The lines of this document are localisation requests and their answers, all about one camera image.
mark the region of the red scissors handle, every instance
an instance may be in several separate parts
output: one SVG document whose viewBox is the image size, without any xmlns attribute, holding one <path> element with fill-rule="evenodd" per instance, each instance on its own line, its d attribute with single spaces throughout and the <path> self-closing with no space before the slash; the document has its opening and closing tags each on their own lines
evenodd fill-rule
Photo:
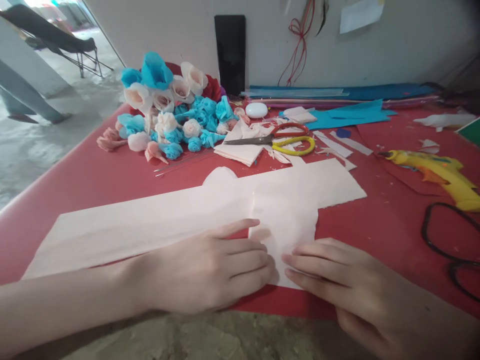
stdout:
<svg viewBox="0 0 480 360">
<path fill-rule="evenodd" d="M 297 132 L 277 133 L 277 131 L 281 129 L 286 129 L 286 128 L 297 128 L 297 129 L 301 129 L 302 132 L 297 131 Z M 276 126 L 270 134 L 273 135 L 274 138 L 289 138 L 289 137 L 306 136 L 308 135 L 308 133 L 309 133 L 309 128 L 306 127 L 305 125 L 302 125 L 296 122 L 285 122 L 283 124 Z"/>
</svg>

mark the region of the yellow scissors handle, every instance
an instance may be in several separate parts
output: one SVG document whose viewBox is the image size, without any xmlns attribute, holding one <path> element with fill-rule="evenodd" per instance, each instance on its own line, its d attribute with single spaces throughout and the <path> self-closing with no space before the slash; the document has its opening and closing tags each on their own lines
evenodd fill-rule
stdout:
<svg viewBox="0 0 480 360">
<path fill-rule="evenodd" d="M 283 148 L 285 145 L 288 144 L 293 144 L 301 141 L 308 141 L 310 143 L 310 147 L 307 150 L 303 151 L 292 151 Z M 293 137 L 291 139 L 285 140 L 285 141 L 280 141 L 280 142 L 274 142 L 271 146 L 273 150 L 277 150 L 278 152 L 287 154 L 287 155 L 292 155 L 292 156 L 303 156 L 310 154 L 314 149 L 315 149 L 315 140 L 310 137 L 310 136 L 299 136 L 299 137 Z"/>
</svg>

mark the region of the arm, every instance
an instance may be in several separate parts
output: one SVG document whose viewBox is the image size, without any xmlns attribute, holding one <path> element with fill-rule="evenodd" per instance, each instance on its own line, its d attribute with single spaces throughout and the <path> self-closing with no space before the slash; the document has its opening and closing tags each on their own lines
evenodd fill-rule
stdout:
<svg viewBox="0 0 480 360">
<path fill-rule="evenodd" d="M 332 238 L 296 248 L 286 276 L 335 306 L 338 323 L 381 359 L 478 359 L 480 322 L 364 251 Z"/>
<path fill-rule="evenodd" d="M 266 248 L 225 239 L 244 219 L 109 266 L 0 286 L 0 358 L 150 310 L 196 314 L 256 292 L 274 271 Z"/>
</svg>

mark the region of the person's leg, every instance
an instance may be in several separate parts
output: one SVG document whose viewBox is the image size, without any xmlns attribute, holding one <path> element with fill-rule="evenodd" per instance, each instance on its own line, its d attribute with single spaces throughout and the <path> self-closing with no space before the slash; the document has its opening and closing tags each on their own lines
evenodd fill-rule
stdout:
<svg viewBox="0 0 480 360">
<path fill-rule="evenodd" d="M 59 123 L 66 118 L 65 115 L 47 104 L 38 91 L 1 60 L 0 87 L 9 93 L 11 97 L 15 98 L 17 102 L 23 104 L 23 110 L 28 109 L 28 114 L 31 114 L 31 111 L 33 111 L 52 123 Z"/>
</svg>

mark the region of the hand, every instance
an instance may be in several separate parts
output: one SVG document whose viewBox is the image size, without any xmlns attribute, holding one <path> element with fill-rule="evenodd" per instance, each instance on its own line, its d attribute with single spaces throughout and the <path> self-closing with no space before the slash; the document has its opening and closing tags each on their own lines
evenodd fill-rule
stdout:
<svg viewBox="0 0 480 360">
<path fill-rule="evenodd" d="M 306 291 L 332 303 L 338 323 L 382 359 L 470 359 L 479 322 L 407 281 L 364 251 L 332 238 L 296 248 L 283 261 Z"/>
<path fill-rule="evenodd" d="M 226 239 L 259 224 L 243 219 L 132 259 L 127 278 L 136 301 L 145 310 L 197 314 L 260 290 L 275 270 L 267 248 Z"/>
</svg>

